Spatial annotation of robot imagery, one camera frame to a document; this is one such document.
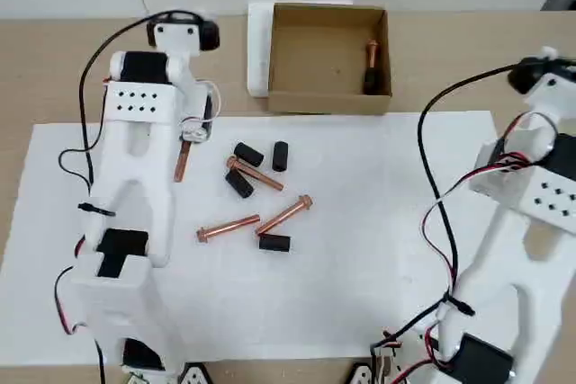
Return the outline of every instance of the cable tie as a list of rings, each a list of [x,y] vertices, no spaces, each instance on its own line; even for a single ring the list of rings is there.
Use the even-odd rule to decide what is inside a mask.
[[[115,211],[100,209],[99,207],[96,207],[95,205],[90,204],[89,202],[81,202],[80,204],[78,204],[78,208],[83,210],[83,211],[87,211],[89,213],[99,213],[101,215],[111,216],[111,217],[116,216]]]
[[[444,302],[452,303],[456,309],[458,309],[463,314],[467,315],[468,317],[473,317],[476,315],[476,311],[468,304],[459,299],[455,299],[450,294],[446,293],[443,297]]]

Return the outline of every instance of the wire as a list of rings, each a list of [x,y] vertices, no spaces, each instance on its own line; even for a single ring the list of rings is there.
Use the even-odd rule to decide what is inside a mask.
[[[527,163],[522,161],[522,162],[516,162],[516,163],[506,163],[506,164],[498,163],[498,164],[494,164],[494,165],[486,165],[486,166],[477,168],[475,170],[472,170],[470,173],[463,175],[450,189],[448,189],[448,191],[444,192],[440,196],[440,198],[438,198],[436,201],[434,201],[434,203],[424,213],[424,217],[422,218],[422,220],[420,222],[420,235],[422,236],[422,238],[424,238],[426,243],[437,254],[439,254],[442,257],[443,262],[445,263],[446,268],[448,269],[448,274],[449,274],[449,278],[448,278],[449,283],[448,283],[448,289],[447,289],[448,293],[452,293],[452,291],[455,288],[455,286],[450,282],[454,279],[454,269],[450,265],[446,255],[434,243],[432,243],[432,241],[429,239],[428,234],[426,232],[426,223],[428,221],[428,217],[432,213],[432,210],[434,210],[434,208],[438,204],[443,202],[446,197],[448,197],[450,194],[452,194],[454,191],[456,191],[458,188],[460,188],[462,185],[464,185],[466,181],[471,180],[473,177],[477,177],[479,175],[484,175],[484,174],[489,174],[489,173],[494,173],[494,172],[498,172],[498,171],[508,171],[510,169],[513,169],[513,170],[514,169],[520,169],[520,168],[523,168],[526,166],[527,166]]]
[[[94,182],[94,180],[92,182],[90,182],[82,174],[80,174],[76,171],[72,171],[72,170],[67,169],[64,166],[64,160],[63,159],[64,159],[64,155],[67,153],[86,153],[87,155],[89,155],[88,152],[90,152],[90,150],[92,150],[94,147],[96,147],[96,145],[98,144],[98,141],[100,141],[100,137],[102,136],[102,130],[104,128],[104,110],[106,108],[106,94],[107,94],[107,91],[105,89],[104,94],[102,96],[102,109],[100,111],[100,126],[98,127],[98,134],[96,135],[96,138],[94,139],[92,144],[88,147],[85,147],[85,148],[65,148],[58,155],[58,166],[62,169],[62,171],[66,172],[68,174],[72,174],[72,175],[82,179],[82,181],[86,185],[86,188],[88,190],[88,194],[90,193],[90,190],[92,189],[92,183]]]
[[[552,145],[550,146],[550,148],[548,149],[548,151],[546,152],[545,155],[543,155],[540,160],[544,159],[546,156],[548,156],[548,154],[552,151],[552,149],[554,148],[554,142],[556,141],[556,139],[558,138],[558,127],[556,126],[556,124],[553,122],[552,119],[550,119],[550,117],[548,117],[546,114],[542,113],[542,112],[522,112],[520,113],[518,116],[516,116],[516,118],[514,118],[514,120],[506,127],[506,130],[504,131],[504,133],[502,134],[502,137],[499,138],[498,142],[497,142],[497,146],[499,143],[501,143],[501,150],[502,153],[506,153],[506,138],[508,138],[508,136],[510,135],[510,133],[520,124],[520,122],[528,117],[532,117],[532,116],[538,116],[541,117],[542,119],[544,119],[544,121],[552,128],[553,133],[554,133],[554,138],[553,138],[553,142]]]
[[[98,57],[102,54],[102,52],[114,40],[116,40],[118,37],[122,36],[127,31],[129,31],[135,27],[138,27],[145,22],[149,22],[149,21],[154,20],[158,17],[161,17],[163,15],[171,15],[171,14],[175,14],[175,13],[179,13],[179,14],[183,14],[183,15],[190,15],[195,20],[197,20],[199,22],[203,21],[203,18],[200,15],[198,15],[197,13],[193,13],[191,11],[186,11],[186,10],[182,10],[182,9],[171,9],[168,11],[162,11],[160,13],[153,13],[152,15],[148,15],[146,17],[140,18],[139,20],[132,22],[131,24],[128,24],[127,26],[124,26],[121,29],[119,29],[118,31],[116,31],[115,33],[113,33],[102,44],[100,44],[100,47],[98,47],[98,49],[94,52],[92,57],[90,57],[90,59],[88,59],[88,62],[86,63],[86,66],[84,67],[84,70],[82,71],[82,75],[80,76],[80,82],[78,84],[78,105],[79,105],[79,109],[80,109],[80,123],[81,123],[81,127],[82,127],[82,141],[84,144],[84,153],[86,156],[86,163],[88,165],[88,178],[86,179],[87,180],[86,183],[88,186],[90,186],[94,183],[94,167],[92,164],[92,157],[90,156],[91,148],[89,148],[89,146],[88,146],[88,133],[87,133],[87,127],[86,127],[86,108],[85,108],[85,100],[84,100],[84,87],[85,87],[86,78],[88,77],[88,73],[90,72],[90,69],[92,69],[93,64],[98,59]]]
[[[197,116],[188,116],[188,117],[184,117],[182,119],[182,121],[180,122],[181,124],[186,123],[187,121],[199,121],[200,123],[205,123],[205,122],[209,122],[209,121],[213,121],[214,119],[216,119],[217,117],[220,116],[221,111],[222,111],[222,96],[220,93],[220,89],[218,88],[218,86],[216,85],[216,83],[214,83],[213,81],[210,80],[198,80],[198,83],[206,83],[207,85],[210,85],[210,87],[212,88],[213,92],[216,94],[216,99],[218,99],[218,105],[217,105],[217,109],[214,112],[214,114],[212,115],[212,117],[208,118],[208,119],[203,119],[201,117],[197,117]]]
[[[396,377],[396,379],[391,382],[391,384],[400,384],[402,381],[404,381],[413,371],[415,371],[416,369],[421,368],[422,366],[425,366],[427,364],[432,363],[432,360],[430,359],[426,359],[426,360],[422,360],[418,363],[414,363],[412,366],[410,366],[409,368],[407,368],[403,373],[401,373],[398,377]]]
[[[96,352],[98,353],[98,370],[100,372],[100,384],[106,384],[106,370],[104,369],[104,356],[100,345],[94,340],[96,344]]]
[[[68,325],[68,321],[66,320],[66,314],[64,313],[64,309],[62,308],[60,298],[58,295],[58,285],[60,284],[60,280],[66,273],[70,272],[73,268],[74,266],[71,265],[66,269],[64,269],[62,272],[60,272],[60,274],[54,281],[54,304],[56,305],[56,310],[58,311],[58,318],[60,319],[62,329],[64,330],[64,333],[66,333],[67,335],[74,335],[78,330],[78,328],[86,327],[86,323],[76,323],[72,327]]]

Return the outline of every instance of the bolt head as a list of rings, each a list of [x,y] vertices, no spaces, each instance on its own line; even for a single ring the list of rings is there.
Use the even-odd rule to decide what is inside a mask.
[[[309,209],[312,205],[312,198],[310,198],[310,195],[301,195],[300,201],[302,204],[304,204],[306,210]]]
[[[231,156],[228,158],[228,160],[226,161],[226,166],[228,168],[234,168],[234,166],[236,166],[236,163],[238,162],[238,158],[235,156]]]
[[[201,243],[208,243],[208,237],[206,236],[206,230],[204,228],[200,228],[196,231],[196,235]]]

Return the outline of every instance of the black rubber cylinder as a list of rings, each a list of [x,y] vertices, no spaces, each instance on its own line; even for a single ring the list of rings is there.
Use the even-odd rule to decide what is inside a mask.
[[[226,182],[229,183],[230,186],[234,188],[234,191],[238,193],[238,195],[242,198],[248,198],[252,195],[254,191],[254,187],[244,178],[242,174],[238,172],[238,170],[230,170],[228,174],[226,174]]]
[[[272,169],[274,171],[286,171],[288,167],[288,143],[276,141],[274,155],[272,156]]]
[[[289,252],[290,238],[288,236],[264,233],[260,235],[259,247],[266,251]]]
[[[264,155],[244,143],[238,143],[234,147],[234,155],[253,166],[260,166],[264,160]]]

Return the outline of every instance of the red wire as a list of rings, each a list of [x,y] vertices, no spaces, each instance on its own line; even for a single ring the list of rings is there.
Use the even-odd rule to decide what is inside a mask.
[[[78,258],[78,254],[80,254],[80,250],[82,249],[82,246],[84,245],[84,242],[86,241],[86,238],[84,236],[80,237],[80,240],[78,240],[78,243],[76,243],[76,246],[74,246],[74,257]]]
[[[514,120],[506,128],[506,130],[504,131],[504,134],[502,134],[501,139],[506,139],[506,137],[509,135],[509,133],[512,132],[512,130],[518,125],[518,123],[520,122],[520,119],[522,119],[522,117],[527,113],[528,112],[521,112],[518,116],[516,116],[514,118]]]
[[[426,359],[421,362],[414,363],[412,366],[407,368],[403,373],[401,373],[398,377],[396,377],[396,380],[394,380],[391,384],[399,384],[400,382],[404,381],[413,371],[426,364],[430,364],[431,362],[432,361],[430,359]]]
[[[422,219],[422,225],[421,225],[422,236],[424,237],[424,240],[426,240],[426,242],[430,245],[430,247],[432,249],[434,249],[440,256],[442,256],[442,259],[444,260],[446,266],[450,270],[450,275],[452,276],[452,278],[454,278],[454,276],[455,276],[454,275],[454,268],[450,264],[450,260],[448,260],[448,257],[446,256],[446,254],[444,252],[442,252],[438,246],[436,246],[436,245],[434,245],[434,243],[432,243],[432,241],[428,238],[428,235],[426,234],[426,222],[428,220],[428,216],[430,216],[430,213],[431,213],[431,210],[429,210],[426,213],[426,215],[424,215],[424,218]]]
[[[518,152],[512,152],[510,155],[512,156],[512,154],[517,154],[517,155],[513,155],[514,157],[518,157],[518,158],[522,158],[523,162],[524,160],[526,160],[527,163],[527,159],[525,156],[523,156],[522,154],[518,153]],[[453,191],[455,188],[457,188],[460,184],[462,184],[462,182],[465,182],[466,180],[470,179],[471,177],[474,177],[477,174],[480,173],[484,173],[490,170],[493,170],[495,168],[503,168],[503,167],[507,167],[509,166],[510,168],[513,167],[524,167],[524,165],[519,165],[518,163],[496,163],[496,164],[492,164],[492,165],[486,165],[486,166],[482,166],[480,168],[476,168],[475,170],[472,170],[470,173],[467,173],[465,175],[463,175],[460,179],[458,179],[458,181],[448,190],[447,193],[450,193],[451,191]],[[428,235],[426,233],[426,223],[428,221],[428,217],[430,216],[430,214],[432,213],[432,210],[435,208],[431,208],[426,215],[424,215],[424,218],[422,219],[421,225],[420,225],[420,229],[422,231],[422,235],[424,237],[424,239],[426,240],[426,242],[430,245],[430,247],[432,247],[444,260],[446,266],[448,267],[451,276],[454,278],[455,273],[454,273],[454,268],[452,267],[452,265],[450,264],[450,260],[448,260],[448,257],[446,256],[446,254],[444,254],[440,248],[438,246],[436,246],[434,243],[432,243],[432,241],[428,238]]]
[[[66,269],[64,269],[62,272],[60,272],[58,278],[56,278],[56,281],[54,282],[54,303],[56,304],[56,310],[58,311],[58,317],[60,318],[60,324],[62,325],[62,329],[64,329],[64,333],[66,333],[67,335],[73,335],[76,332],[78,325],[74,325],[72,328],[70,328],[68,325],[66,315],[64,314],[64,309],[60,304],[60,298],[58,295],[58,284],[60,283],[60,279],[62,279],[62,276],[71,271],[73,268],[74,266],[71,265]]]

